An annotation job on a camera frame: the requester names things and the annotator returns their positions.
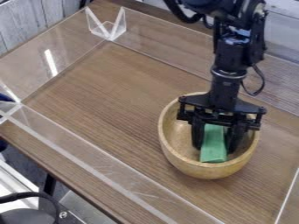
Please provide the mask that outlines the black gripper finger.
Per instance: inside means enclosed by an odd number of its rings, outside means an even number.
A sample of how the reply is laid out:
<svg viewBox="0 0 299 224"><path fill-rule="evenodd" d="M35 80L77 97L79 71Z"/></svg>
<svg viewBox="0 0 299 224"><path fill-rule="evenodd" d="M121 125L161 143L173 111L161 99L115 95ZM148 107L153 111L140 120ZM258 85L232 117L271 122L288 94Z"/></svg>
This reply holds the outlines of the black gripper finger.
<svg viewBox="0 0 299 224"><path fill-rule="evenodd" d="M227 131L227 148L228 148L228 154L234 153L236 148L240 145L240 142L243 140L243 137L247 133L247 125L240 122L238 124L234 124Z"/></svg>
<svg viewBox="0 0 299 224"><path fill-rule="evenodd" d="M192 146L199 150L203 144L204 138L204 125L205 123L199 118L192 119L191 123L191 141Z"/></svg>

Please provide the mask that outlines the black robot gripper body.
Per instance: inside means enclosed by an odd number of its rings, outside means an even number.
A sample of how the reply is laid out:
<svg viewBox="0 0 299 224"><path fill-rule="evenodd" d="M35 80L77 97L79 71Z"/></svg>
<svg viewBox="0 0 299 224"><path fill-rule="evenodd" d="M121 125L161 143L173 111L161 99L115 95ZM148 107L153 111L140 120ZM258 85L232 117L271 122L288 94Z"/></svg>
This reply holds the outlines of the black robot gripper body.
<svg viewBox="0 0 299 224"><path fill-rule="evenodd" d="M244 131L259 130L267 109L239 98L247 71L227 72L217 67L209 71L209 91L179 97L176 119L199 127L208 123Z"/></svg>

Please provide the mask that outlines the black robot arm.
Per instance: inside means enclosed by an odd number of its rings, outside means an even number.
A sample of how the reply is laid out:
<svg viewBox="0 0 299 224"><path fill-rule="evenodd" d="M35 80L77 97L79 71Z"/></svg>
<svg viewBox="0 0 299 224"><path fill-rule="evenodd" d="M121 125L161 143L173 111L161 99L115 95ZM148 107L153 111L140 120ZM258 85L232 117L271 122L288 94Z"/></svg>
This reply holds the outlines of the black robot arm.
<svg viewBox="0 0 299 224"><path fill-rule="evenodd" d="M260 129L267 110L239 99L250 68L256 68L267 49L264 29L266 0L163 0L172 14L185 23L213 18L212 46L215 60L209 91L179 97L176 118L191 125L191 142L203 146L209 124L227 129L227 151L234 152L251 130Z"/></svg>

